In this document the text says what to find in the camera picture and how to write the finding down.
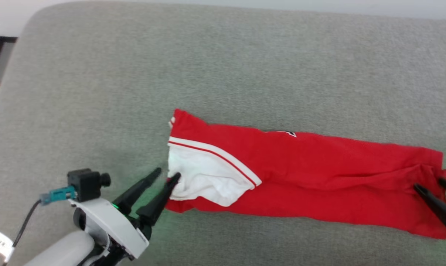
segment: black cable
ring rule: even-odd
[[[32,213],[34,212],[34,210],[37,208],[37,206],[38,206],[40,203],[41,203],[41,200],[39,199],[39,200],[37,200],[37,201],[34,203],[34,205],[32,205],[31,210],[29,211],[29,213],[27,214],[27,216],[26,216],[25,219],[24,219],[24,222],[22,223],[21,229],[20,229],[19,232],[17,233],[16,240],[13,242],[13,246],[12,246],[13,248],[15,248],[15,247],[17,246],[17,243],[18,243],[19,240],[21,239],[22,234],[24,233],[25,227],[27,226],[27,223],[29,222],[29,219],[30,219],[31,216],[32,216]],[[1,266],[7,266],[7,265],[8,265],[8,263],[7,263],[7,262],[4,262]]]

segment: gray couch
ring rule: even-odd
[[[164,166],[174,108],[210,123],[425,146],[444,152],[446,168],[446,21],[46,8],[27,24],[0,89],[0,231],[14,237],[69,170],[109,172],[103,197],[112,199]],[[71,215],[65,202],[39,207],[10,265],[75,230]],[[149,249],[124,265],[446,265],[446,241],[308,218],[165,212]]]

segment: white label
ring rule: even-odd
[[[0,232],[0,253],[6,258],[5,262],[9,260],[13,251],[13,241]]]

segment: white wall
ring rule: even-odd
[[[37,10],[74,0],[0,0],[0,35],[19,36]],[[446,0],[135,0],[446,19]]]

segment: red sweatpants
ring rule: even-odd
[[[445,191],[438,186],[438,178],[446,178],[439,151],[314,133],[208,125],[179,109],[172,125],[171,140],[214,145],[243,163],[262,183],[249,177],[255,188],[229,207],[198,197],[170,200],[169,210],[310,217],[446,238],[446,228],[413,189],[419,183],[446,202]]]

